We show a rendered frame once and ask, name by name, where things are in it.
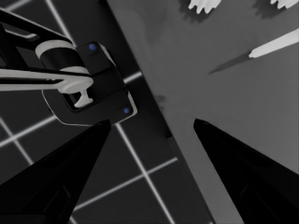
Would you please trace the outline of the small white T-shaped piece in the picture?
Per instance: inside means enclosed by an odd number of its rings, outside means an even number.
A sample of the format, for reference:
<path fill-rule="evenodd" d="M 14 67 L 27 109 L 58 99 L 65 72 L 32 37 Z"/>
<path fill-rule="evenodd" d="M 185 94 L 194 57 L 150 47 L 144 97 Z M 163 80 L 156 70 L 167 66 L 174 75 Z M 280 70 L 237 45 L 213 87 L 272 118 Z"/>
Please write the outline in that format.
<path fill-rule="evenodd" d="M 299 42 L 299 29 L 293 30 L 281 37 L 271 40 L 260 47 L 253 49 L 250 58 L 258 58 L 271 52 L 286 48 Z"/>

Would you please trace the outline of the white toothed gear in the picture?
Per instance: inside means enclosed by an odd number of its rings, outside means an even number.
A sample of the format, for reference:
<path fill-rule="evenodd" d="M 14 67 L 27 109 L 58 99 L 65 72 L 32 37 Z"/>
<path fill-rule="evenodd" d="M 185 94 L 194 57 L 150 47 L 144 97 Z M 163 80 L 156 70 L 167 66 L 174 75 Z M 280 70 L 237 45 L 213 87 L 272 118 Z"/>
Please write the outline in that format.
<path fill-rule="evenodd" d="M 283 7 L 290 8 L 298 3 L 299 0 L 270 0 L 270 4 L 276 4 L 278 9 L 282 9 Z"/>
<path fill-rule="evenodd" d="M 220 2 L 221 0 L 191 0 L 188 9 L 195 8 L 197 14 L 200 14 L 202 11 L 208 14 L 212 9 L 215 9 Z"/>

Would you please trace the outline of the dark robot body pale edges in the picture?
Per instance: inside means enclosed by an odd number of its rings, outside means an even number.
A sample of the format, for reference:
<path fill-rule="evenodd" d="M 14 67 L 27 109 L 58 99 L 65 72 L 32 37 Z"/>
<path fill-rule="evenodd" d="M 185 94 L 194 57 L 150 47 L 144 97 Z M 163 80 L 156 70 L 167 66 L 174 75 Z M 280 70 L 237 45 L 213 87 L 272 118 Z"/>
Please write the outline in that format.
<path fill-rule="evenodd" d="M 115 124 L 137 113 L 105 46 L 79 47 L 51 29 L 0 7 L 0 91 L 40 91 L 64 125 Z"/>

